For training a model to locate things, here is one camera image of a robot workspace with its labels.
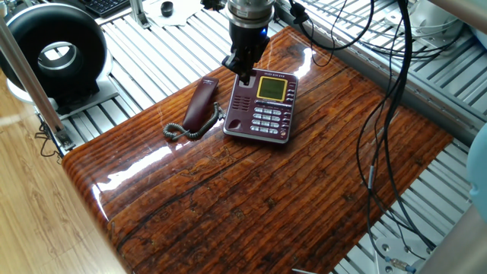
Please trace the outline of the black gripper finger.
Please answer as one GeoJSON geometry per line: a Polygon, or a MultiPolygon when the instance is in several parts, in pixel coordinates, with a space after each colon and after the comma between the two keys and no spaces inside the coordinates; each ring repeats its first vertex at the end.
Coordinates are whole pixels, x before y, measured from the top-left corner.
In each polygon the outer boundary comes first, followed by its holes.
{"type": "Polygon", "coordinates": [[[244,74],[243,63],[240,60],[237,50],[233,51],[230,55],[225,56],[221,64],[236,75],[242,76],[244,74]]]}
{"type": "Polygon", "coordinates": [[[245,49],[240,56],[240,64],[242,72],[240,73],[240,81],[245,85],[250,82],[250,73],[254,65],[259,61],[260,55],[257,49],[245,49]]]}

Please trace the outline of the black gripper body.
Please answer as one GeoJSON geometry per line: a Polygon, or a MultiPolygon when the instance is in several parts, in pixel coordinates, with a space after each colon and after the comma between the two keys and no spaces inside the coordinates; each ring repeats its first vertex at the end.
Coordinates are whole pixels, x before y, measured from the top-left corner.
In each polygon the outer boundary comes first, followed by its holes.
{"type": "Polygon", "coordinates": [[[267,25],[245,28],[230,23],[229,34],[232,40],[231,52],[243,63],[257,63],[270,41],[267,25]]]}

